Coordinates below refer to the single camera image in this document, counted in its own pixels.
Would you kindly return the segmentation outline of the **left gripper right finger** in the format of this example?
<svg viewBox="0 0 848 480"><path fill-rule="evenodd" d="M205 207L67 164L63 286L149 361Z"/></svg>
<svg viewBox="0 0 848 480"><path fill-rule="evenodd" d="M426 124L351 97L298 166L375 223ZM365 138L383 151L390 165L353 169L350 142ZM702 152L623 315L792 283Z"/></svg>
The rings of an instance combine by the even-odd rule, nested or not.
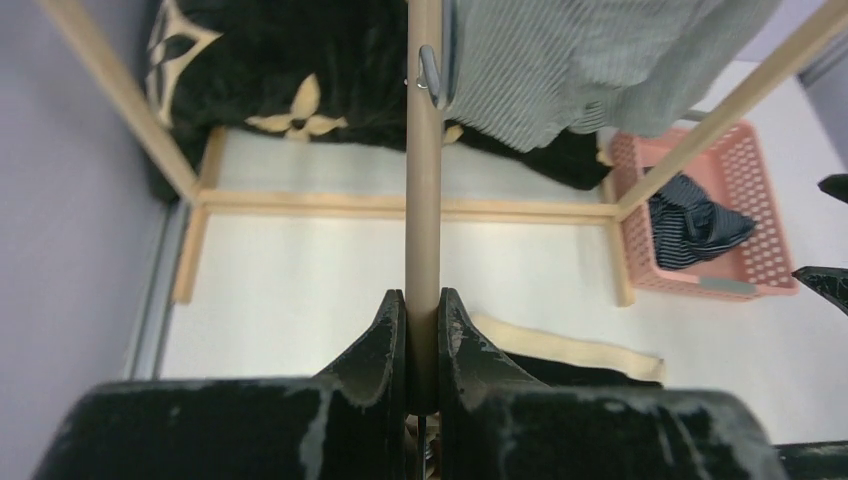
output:
<svg viewBox="0 0 848 480"><path fill-rule="evenodd" d="M783 479L747 407L717 391L551 387L471 324L438 310L446 479Z"/></svg>

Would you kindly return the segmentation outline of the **black floral blanket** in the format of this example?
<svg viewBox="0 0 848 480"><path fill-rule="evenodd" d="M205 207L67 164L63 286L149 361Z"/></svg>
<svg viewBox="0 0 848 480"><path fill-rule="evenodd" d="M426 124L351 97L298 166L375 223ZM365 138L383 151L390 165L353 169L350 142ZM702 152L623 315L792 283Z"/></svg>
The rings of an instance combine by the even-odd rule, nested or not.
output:
<svg viewBox="0 0 848 480"><path fill-rule="evenodd" d="M404 1L164 1L145 93L192 168L218 127L406 148Z"/></svg>

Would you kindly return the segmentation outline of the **pink plastic basket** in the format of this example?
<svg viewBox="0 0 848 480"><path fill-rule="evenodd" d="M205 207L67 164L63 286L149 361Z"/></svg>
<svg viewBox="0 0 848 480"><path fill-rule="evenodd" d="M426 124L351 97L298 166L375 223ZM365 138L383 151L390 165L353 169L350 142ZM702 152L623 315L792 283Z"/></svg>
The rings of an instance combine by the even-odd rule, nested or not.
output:
<svg viewBox="0 0 848 480"><path fill-rule="evenodd" d="M755 128L738 122L621 223L638 288L749 301L799 286Z"/></svg>

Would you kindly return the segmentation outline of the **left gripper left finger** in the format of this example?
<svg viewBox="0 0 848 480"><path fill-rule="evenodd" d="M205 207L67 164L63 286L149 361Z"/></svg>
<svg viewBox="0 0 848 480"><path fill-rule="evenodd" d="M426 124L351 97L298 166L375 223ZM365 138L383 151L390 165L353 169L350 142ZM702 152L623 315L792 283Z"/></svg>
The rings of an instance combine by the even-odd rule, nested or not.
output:
<svg viewBox="0 0 848 480"><path fill-rule="evenodd" d="M403 295L310 377L113 382L60 422L38 479L402 479Z"/></svg>

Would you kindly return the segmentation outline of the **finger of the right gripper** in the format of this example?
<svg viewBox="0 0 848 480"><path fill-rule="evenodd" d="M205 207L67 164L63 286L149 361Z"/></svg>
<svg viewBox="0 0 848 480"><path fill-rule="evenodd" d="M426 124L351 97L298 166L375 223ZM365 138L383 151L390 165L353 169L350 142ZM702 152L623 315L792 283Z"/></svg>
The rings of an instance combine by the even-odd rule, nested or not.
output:
<svg viewBox="0 0 848 480"><path fill-rule="evenodd" d="M804 266L792 273L803 285L847 314L847 269Z"/></svg>
<svg viewBox="0 0 848 480"><path fill-rule="evenodd" d="M818 188L821 192L839 200L845 204L848 203L848 174L839 173L832 174L818 182Z"/></svg>

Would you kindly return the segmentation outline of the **grey striped underwear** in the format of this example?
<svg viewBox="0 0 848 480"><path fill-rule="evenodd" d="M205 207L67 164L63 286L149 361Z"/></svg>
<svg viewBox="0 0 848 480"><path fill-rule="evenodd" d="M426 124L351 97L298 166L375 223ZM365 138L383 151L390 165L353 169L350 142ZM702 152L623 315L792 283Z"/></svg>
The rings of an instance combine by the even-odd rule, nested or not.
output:
<svg viewBox="0 0 848 480"><path fill-rule="evenodd" d="M564 131L656 137L776 9L774 1L462 1L446 116L521 152Z"/></svg>

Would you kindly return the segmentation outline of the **black underwear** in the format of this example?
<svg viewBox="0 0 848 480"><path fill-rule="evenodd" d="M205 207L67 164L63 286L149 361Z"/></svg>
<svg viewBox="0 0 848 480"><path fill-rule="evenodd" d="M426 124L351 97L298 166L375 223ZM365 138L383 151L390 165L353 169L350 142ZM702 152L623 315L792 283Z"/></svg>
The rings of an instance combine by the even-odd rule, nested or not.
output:
<svg viewBox="0 0 848 480"><path fill-rule="evenodd" d="M623 346L520 327L475 313L473 325L536 378L556 385L659 386L666 363Z"/></svg>

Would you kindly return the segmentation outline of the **navy striped underwear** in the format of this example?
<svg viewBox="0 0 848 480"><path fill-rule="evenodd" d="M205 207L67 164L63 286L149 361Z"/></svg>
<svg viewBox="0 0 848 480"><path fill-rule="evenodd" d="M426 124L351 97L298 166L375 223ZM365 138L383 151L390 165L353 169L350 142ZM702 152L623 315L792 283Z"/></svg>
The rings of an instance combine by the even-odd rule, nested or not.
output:
<svg viewBox="0 0 848 480"><path fill-rule="evenodd" d="M679 271L711 261L747 241L757 222L713 201L690 176L677 174L648 201L655 259Z"/></svg>

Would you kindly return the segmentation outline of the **wooden clothes rack frame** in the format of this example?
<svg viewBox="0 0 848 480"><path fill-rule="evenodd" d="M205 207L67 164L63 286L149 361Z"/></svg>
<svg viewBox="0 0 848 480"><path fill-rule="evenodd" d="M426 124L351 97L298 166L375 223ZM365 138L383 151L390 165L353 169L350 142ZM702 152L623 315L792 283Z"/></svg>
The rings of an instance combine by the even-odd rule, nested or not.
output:
<svg viewBox="0 0 848 480"><path fill-rule="evenodd" d="M405 222L405 194L374 196L219 189L217 180L226 143L225 132L216 130L212 133L203 166L194 171L172 137L157 123L127 67L85 8L76 1L44 1L41 9L53 21L160 172L189 205L188 227L170 290L172 302L187 303L192 298L207 222L213 213L401 218ZM620 234L622 221L846 27L846 3L824 3L650 173L622 195L616 195L611 187L606 187L602 201L596 204L445 199L441 195L441 223L456 220L601 225L609 235L618 303L629 306L634 301L634 294Z"/></svg>

